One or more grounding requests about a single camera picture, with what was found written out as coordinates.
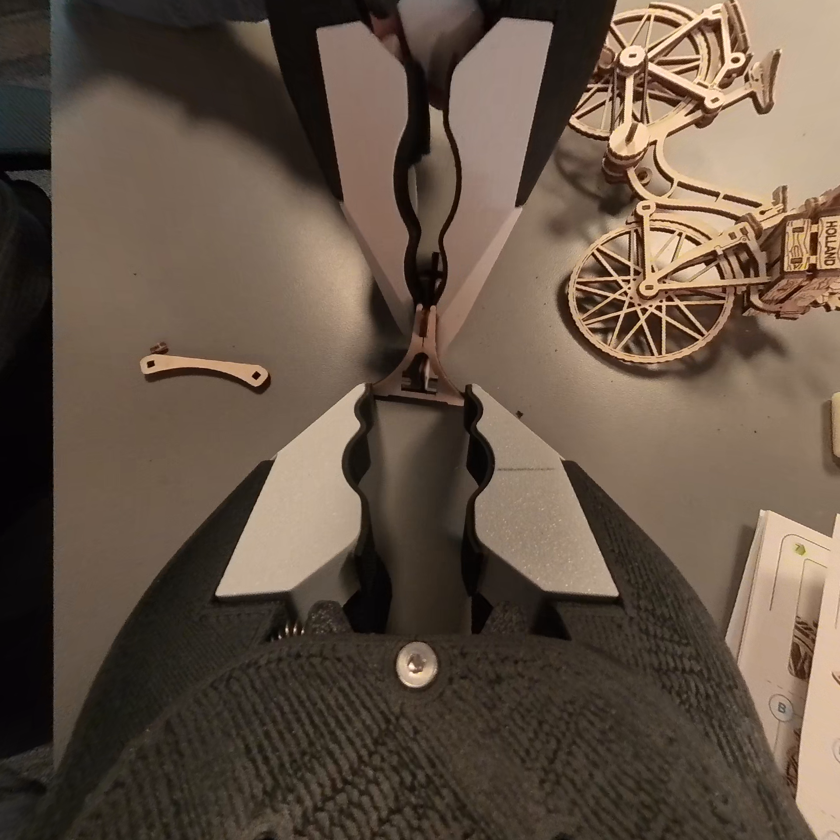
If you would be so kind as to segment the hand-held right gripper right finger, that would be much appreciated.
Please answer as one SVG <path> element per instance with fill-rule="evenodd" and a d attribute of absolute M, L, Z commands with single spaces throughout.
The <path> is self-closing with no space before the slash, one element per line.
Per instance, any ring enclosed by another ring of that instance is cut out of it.
<path fill-rule="evenodd" d="M 470 629 L 501 605 L 527 632 L 563 632 L 562 602 L 613 606 L 620 594 L 561 456 L 478 385 L 465 389 L 464 584 Z"/>

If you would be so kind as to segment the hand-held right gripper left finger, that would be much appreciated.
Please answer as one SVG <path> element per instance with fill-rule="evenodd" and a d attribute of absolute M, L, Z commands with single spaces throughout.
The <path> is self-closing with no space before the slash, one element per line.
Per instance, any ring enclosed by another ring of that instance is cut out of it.
<path fill-rule="evenodd" d="M 273 458 L 215 596 L 279 595 L 298 620 L 337 602 L 356 632 L 384 632 L 391 579 L 361 481 L 371 467 L 371 385 L 357 385 Z"/>

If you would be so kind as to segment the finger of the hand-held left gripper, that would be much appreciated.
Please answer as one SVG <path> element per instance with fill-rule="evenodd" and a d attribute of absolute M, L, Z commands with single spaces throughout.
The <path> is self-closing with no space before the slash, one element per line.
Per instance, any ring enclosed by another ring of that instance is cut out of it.
<path fill-rule="evenodd" d="M 421 234 L 411 74 L 361 21 L 319 28 L 317 41 L 342 210 L 394 321 L 411 332 Z"/>
<path fill-rule="evenodd" d="M 446 124 L 459 190 L 443 237 L 439 350 L 464 325 L 521 213 L 518 190 L 551 37 L 549 21 L 504 17 L 451 77 Z"/>

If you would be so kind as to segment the wooden bicycle model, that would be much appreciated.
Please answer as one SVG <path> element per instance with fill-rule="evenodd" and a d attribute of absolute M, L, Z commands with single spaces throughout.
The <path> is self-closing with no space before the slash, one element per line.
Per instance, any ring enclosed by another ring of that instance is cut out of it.
<path fill-rule="evenodd" d="M 837 187 L 790 207 L 785 185 L 756 196 L 666 160 L 668 140 L 741 102 L 772 110 L 782 51 L 753 56 L 739 2 L 649 2 L 610 23 L 570 127 L 605 144 L 606 181 L 636 202 L 566 288 L 582 337 L 618 362 L 698 354 L 736 308 L 779 320 L 838 310 Z"/>

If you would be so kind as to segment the person's left hand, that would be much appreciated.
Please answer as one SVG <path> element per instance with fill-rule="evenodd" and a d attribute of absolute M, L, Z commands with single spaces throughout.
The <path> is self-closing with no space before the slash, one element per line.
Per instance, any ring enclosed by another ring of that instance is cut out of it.
<path fill-rule="evenodd" d="M 374 35 L 400 61 L 410 56 L 397 1 L 366 1 Z"/>

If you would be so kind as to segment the white instruction booklet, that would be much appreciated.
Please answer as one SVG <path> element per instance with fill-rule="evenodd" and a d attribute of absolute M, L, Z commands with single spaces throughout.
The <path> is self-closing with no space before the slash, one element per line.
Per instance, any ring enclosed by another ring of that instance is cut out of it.
<path fill-rule="evenodd" d="M 726 642 L 773 760 L 816 838 L 839 838 L 839 519 L 761 511 Z"/>

